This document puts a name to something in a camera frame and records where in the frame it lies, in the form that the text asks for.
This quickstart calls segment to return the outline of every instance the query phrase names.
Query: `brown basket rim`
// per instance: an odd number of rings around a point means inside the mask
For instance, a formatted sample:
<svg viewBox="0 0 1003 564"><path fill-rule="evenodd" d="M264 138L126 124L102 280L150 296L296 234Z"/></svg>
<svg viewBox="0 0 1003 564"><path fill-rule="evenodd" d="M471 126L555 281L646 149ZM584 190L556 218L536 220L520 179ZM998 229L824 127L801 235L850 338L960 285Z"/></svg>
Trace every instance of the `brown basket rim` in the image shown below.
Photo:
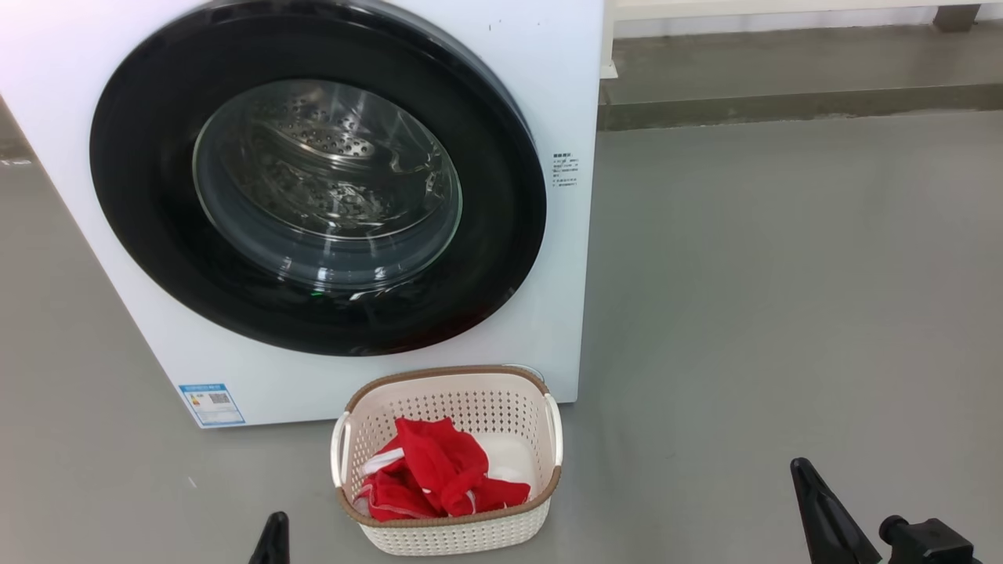
<svg viewBox="0 0 1003 564"><path fill-rule="evenodd" d="M362 386L352 398L349 399L348 405L345 406L345 411L351 413L355 405L358 404L359 400L362 399L364 395L370 391L376 389L377 387L387 385L394 382L413 380L419 378L430 378L435 376L451 376L458 374L479 374L484 372L494 372L504 374L513 374L517 376L522 376L534 384L540 389L542 394L550 393L547 384L541 381L540 378L536 376L533 372L521 368L519 366L505 366L501 364L478 364L471 366L447 366L442 368L425 368L422 370L411 370L408 372L400 372L397 374L391 374L389 376L384 376L379 379L375 379L366 385ZM338 503L341 505L341 509L348 514L359 525L365 527L371 527L373 529L419 529L426 527L447 527L450 525L468 525L470 523L481 523L484 521L491 521L494 519L501 519L505 517L512 517L514 515L522 515L524 513L529 513L538 507L544 505L547 500L551 499L554 495L554 491L557 490L558 482L561 481L561 466L557 465L554 467L554 472L551 474L551 481L547 483L547 487L544 491L540 493L539 496L533 498L529 502L518 505L516 507L510 507L506 509L498 509L495 511L488 511L487 513L477 513L474 515L464 515L463 517L438 517L435 519L401 519L398 521L387 521L386 523L380 523L372 517L366 517L362 515L352 506L351 502L348 500L348 496L345 494L345 489L337 488L335 496L338 498Z"/></svg>

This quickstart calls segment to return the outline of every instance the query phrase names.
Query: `white plastic basket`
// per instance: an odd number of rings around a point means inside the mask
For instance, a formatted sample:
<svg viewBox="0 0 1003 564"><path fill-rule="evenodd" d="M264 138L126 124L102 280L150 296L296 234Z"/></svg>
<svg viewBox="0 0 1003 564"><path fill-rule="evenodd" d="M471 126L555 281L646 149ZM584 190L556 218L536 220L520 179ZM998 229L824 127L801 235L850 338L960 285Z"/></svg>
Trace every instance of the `white plastic basket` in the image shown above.
<svg viewBox="0 0 1003 564"><path fill-rule="evenodd" d="M526 542L540 531L561 478L564 446L558 404L540 378L517 366L457 366L387 376L360 389L334 426L331 476L338 502L380 550L437 556ZM362 465L396 435L394 419L451 417L496 464L530 476L530 500L464 517L380 523L352 507Z"/></svg>

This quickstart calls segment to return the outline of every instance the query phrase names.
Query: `round glass door window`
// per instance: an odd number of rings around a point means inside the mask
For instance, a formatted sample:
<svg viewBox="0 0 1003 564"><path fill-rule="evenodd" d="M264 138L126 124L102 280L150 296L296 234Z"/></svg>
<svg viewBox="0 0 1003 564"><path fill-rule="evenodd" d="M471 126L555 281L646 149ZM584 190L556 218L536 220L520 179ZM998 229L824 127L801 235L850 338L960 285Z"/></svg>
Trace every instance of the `round glass door window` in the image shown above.
<svg viewBox="0 0 1003 564"><path fill-rule="evenodd" d="M400 106L322 80L281 80L225 103L193 162L203 209L238 251L318 292L408 280L449 245L459 179Z"/></svg>

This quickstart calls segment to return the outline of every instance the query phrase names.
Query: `red garment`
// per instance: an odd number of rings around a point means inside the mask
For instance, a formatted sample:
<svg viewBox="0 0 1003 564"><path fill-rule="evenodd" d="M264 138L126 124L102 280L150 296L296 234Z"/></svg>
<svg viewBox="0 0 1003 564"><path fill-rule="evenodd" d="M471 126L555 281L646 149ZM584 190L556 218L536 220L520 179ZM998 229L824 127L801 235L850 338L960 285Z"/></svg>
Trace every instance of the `red garment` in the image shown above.
<svg viewBox="0 0 1003 564"><path fill-rule="evenodd" d="M487 478L487 455L452 420L416 421L398 417L393 438L377 455L395 449L403 458L362 483L357 509L377 521L459 517L526 503L529 484Z"/></svg>

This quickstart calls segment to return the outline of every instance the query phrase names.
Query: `washing machine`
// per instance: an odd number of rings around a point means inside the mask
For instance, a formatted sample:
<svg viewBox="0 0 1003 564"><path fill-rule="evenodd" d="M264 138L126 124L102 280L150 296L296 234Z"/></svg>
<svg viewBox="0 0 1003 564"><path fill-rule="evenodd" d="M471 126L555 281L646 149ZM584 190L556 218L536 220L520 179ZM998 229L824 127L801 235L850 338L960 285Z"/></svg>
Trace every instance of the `washing machine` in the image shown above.
<svg viewBox="0 0 1003 564"><path fill-rule="evenodd" d="M602 16L15 2L0 94L200 427L334 418L444 365L573 401Z"/></svg>

